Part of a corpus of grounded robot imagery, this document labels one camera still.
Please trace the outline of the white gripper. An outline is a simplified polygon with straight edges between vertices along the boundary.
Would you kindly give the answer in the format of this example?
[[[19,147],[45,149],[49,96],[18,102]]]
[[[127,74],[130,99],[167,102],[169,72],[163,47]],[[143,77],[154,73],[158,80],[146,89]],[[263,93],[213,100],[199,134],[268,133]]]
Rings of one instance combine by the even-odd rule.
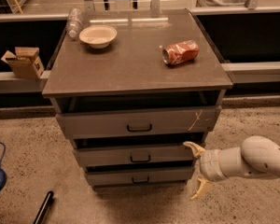
[[[226,176],[222,173],[219,165],[218,149],[206,150],[200,145],[190,141],[184,142],[183,145],[192,150],[192,154],[195,158],[200,159],[200,170],[205,177],[197,178],[198,188],[196,188],[194,194],[191,196],[192,200],[196,200],[204,196],[211,188],[213,184],[212,181],[224,180]]]

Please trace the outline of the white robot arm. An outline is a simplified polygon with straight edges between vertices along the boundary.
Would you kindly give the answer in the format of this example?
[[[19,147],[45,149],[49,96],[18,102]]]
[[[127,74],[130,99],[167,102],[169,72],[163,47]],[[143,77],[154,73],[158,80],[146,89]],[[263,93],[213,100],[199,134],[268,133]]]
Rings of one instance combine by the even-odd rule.
[[[186,141],[199,163],[202,177],[191,199],[202,197],[214,182],[230,177],[275,179],[280,178],[280,146],[263,136],[250,136],[239,147],[205,149]]]

